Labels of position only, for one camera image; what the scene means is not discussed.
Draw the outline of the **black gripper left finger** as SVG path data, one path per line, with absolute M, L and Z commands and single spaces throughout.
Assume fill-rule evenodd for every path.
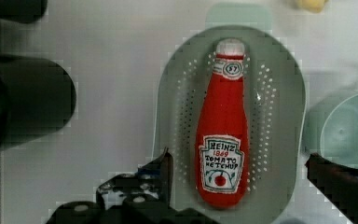
M 94 202 L 60 205 L 46 224 L 218 224 L 201 212 L 170 207 L 173 158 L 169 150 L 96 189 Z

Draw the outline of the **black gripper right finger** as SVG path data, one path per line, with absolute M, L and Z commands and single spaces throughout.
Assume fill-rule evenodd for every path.
M 358 169 L 312 153 L 305 163 L 307 179 L 353 224 L 358 224 Z

